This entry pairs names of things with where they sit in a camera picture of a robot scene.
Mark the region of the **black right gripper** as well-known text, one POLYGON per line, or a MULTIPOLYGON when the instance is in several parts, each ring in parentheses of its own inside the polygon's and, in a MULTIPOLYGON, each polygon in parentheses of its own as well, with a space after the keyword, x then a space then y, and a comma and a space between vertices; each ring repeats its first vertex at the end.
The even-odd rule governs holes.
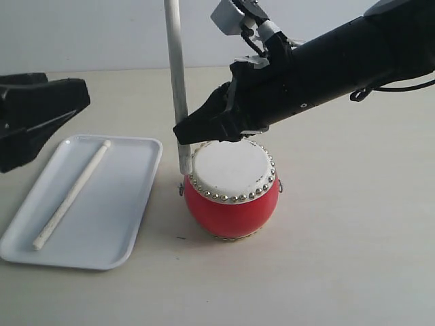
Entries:
POLYGON ((306 91, 292 43, 282 32, 267 35, 261 56, 246 56, 230 65, 232 81, 217 87, 173 133, 180 145, 203 141, 239 142, 306 110, 306 91), (229 89, 229 109, 226 109, 229 89))

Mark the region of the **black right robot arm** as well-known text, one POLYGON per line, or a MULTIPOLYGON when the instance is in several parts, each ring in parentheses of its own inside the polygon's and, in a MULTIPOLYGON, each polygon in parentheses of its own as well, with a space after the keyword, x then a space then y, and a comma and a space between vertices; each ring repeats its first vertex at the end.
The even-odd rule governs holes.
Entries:
POLYGON ((257 1, 220 1, 211 19, 223 34, 242 36, 255 55, 236 59, 232 79, 176 123, 182 145, 237 142, 340 96, 360 102, 434 70, 433 1, 378 1, 301 44, 257 1))

